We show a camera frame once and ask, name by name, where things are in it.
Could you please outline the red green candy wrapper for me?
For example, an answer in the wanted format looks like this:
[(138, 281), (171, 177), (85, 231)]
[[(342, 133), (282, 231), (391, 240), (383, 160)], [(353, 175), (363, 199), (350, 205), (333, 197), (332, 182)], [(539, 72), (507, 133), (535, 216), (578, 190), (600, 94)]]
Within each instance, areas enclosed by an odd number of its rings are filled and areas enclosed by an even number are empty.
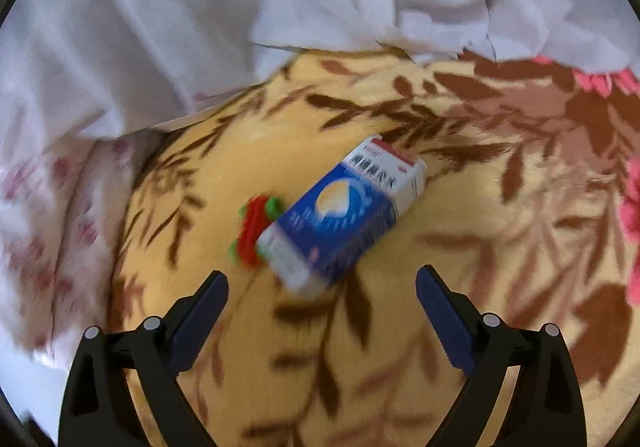
[(247, 268), (256, 268), (262, 264), (257, 241), (282, 213), (282, 201), (278, 196), (260, 195), (248, 199), (239, 212), (241, 226), (238, 238), (230, 247), (232, 259)]

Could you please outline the pink floral white quilt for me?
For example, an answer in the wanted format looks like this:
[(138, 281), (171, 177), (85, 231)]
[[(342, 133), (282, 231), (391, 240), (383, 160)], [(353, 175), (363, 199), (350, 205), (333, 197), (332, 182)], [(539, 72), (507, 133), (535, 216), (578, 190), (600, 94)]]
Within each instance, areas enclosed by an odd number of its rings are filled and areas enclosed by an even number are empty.
[(134, 183), (162, 137), (64, 138), (1, 169), (1, 335), (68, 370), (81, 334), (106, 324), (116, 247)]

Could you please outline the white bed sheet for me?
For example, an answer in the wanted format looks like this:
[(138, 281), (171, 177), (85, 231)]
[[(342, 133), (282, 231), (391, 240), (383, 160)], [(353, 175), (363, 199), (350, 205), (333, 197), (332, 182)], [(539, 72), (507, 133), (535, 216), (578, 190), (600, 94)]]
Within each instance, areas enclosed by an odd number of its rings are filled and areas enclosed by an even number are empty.
[(628, 0), (15, 0), (1, 21), (1, 160), (190, 121), (300, 50), (384, 46), (634, 71), (639, 19)]

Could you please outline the yellow floral plush blanket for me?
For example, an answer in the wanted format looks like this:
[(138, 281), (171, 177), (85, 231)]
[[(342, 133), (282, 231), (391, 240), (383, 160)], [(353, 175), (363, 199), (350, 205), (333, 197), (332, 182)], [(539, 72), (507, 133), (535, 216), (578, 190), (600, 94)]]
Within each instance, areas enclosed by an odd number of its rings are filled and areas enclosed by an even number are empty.
[[(424, 160), (416, 204), (316, 300), (230, 252), (247, 199), (292, 204), (371, 135)], [(414, 290), (436, 268), (509, 325), (560, 326), (590, 445), (639, 395), (639, 77), (545, 57), (306, 54), (170, 137), (131, 197), (108, 324), (162, 315), (211, 271), (224, 316), (183, 392), (221, 446), (422, 446), (456, 398)]]

